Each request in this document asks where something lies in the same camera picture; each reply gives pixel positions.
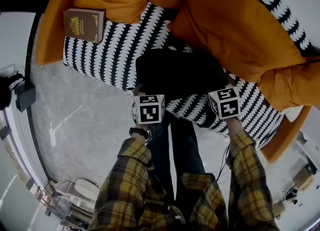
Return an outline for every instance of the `leg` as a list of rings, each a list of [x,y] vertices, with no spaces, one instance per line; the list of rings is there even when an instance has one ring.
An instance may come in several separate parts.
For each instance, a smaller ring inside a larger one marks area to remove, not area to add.
[[[151,151],[154,173],[167,193],[165,199],[168,203],[173,203],[174,189],[170,173],[168,134],[170,115],[167,112],[164,114],[162,122],[156,130],[152,131],[152,139],[147,143],[146,147]]]
[[[192,122],[184,119],[173,119],[171,121],[171,134],[177,177],[181,177],[183,173],[205,173]]]
[[[182,211],[186,220],[189,219],[198,194],[187,190],[182,184],[183,173],[204,174],[194,126],[190,121],[174,119],[171,121],[173,158],[177,177],[176,206]]]

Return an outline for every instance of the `black wristband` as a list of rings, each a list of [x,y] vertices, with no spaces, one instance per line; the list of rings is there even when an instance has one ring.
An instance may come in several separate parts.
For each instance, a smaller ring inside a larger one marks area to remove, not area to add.
[[[149,138],[148,132],[141,128],[130,128],[129,135],[131,136],[132,133],[138,133],[141,136],[144,136],[146,140]]]

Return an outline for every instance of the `book cover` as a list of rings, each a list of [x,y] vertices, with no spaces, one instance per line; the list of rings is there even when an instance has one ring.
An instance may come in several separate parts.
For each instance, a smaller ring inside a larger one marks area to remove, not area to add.
[[[67,37],[96,44],[101,42],[105,20],[104,11],[71,8],[63,12],[63,20]]]

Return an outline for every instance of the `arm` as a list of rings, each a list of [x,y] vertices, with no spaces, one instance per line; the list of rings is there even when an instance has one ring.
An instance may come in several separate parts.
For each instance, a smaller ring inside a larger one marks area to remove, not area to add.
[[[144,125],[135,127],[148,130]],[[133,133],[123,142],[117,157],[95,203],[91,231],[131,230],[137,227],[143,212],[151,163],[145,137]]]
[[[236,118],[227,119],[231,169],[229,197],[230,229],[278,230],[267,187],[266,173],[255,150],[255,141],[243,130]]]

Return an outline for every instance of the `hand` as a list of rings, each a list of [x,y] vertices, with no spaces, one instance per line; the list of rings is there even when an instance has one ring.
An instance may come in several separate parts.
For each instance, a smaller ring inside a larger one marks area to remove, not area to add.
[[[228,126],[230,139],[244,129],[241,122],[235,117],[227,118],[225,122]]]

